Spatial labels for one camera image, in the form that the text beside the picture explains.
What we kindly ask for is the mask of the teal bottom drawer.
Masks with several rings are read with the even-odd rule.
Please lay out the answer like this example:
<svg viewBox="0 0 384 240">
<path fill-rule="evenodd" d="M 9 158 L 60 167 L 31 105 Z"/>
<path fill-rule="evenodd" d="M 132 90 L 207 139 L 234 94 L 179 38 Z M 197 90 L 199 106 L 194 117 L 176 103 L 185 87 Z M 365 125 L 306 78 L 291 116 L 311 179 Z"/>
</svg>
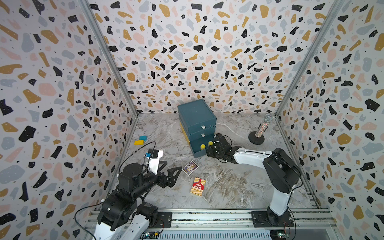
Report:
<svg viewBox="0 0 384 240">
<path fill-rule="evenodd" d="M 190 142 L 190 148 L 195 159 L 206 155 L 206 150 L 209 147 L 209 142 L 212 142 L 215 134 L 207 135 Z"/>
</svg>

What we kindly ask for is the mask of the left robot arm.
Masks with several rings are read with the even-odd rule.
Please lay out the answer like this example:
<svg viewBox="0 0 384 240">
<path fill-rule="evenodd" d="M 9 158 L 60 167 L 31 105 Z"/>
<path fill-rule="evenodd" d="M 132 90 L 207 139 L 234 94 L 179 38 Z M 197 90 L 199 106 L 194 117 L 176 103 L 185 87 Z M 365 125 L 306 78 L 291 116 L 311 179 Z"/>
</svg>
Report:
<svg viewBox="0 0 384 240">
<path fill-rule="evenodd" d="M 119 174 L 119 184 L 103 201 L 94 236 L 97 240 L 158 239 L 171 227 L 172 213 L 160 213 L 158 207 L 145 201 L 150 190 L 159 186 L 172 188 L 182 167 L 168 173 L 154 174 L 148 167 L 129 164 Z"/>
</svg>

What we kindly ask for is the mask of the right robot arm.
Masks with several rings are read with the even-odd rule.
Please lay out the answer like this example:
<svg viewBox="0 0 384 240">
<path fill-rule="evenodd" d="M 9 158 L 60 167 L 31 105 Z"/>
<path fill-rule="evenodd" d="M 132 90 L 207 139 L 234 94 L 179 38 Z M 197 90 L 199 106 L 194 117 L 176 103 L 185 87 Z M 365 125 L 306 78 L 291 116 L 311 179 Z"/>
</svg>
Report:
<svg viewBox="0 0 384 240">
<path fill-rule="evenodd" d="M 264 169 L 274 187 L 272 200 L 265 213 L 256 222 L 265 226 L 289 225 L 289 201 L 301 179 L 299 167 L 282 149 L 261 152 L 240 146 L 231 146 L 226 137 L 217 134 L 206 150 L 207 156 L 224 163 L 250 165 Z"/>
</svg>

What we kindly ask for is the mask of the teal drawer cabinet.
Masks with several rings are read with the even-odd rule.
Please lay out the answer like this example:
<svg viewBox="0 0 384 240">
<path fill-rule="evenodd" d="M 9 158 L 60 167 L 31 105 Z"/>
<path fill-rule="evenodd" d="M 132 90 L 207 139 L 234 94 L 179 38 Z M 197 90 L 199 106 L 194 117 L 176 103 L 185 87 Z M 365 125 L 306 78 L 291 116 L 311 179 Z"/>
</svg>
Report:
<svg viewBox="0 0 384 240">
<path fill-rule="evenodd" d="M 178 113 L 190 142 L 215 133 L 217 118 L 203 99 L 179 105 Z"/>
</svg>

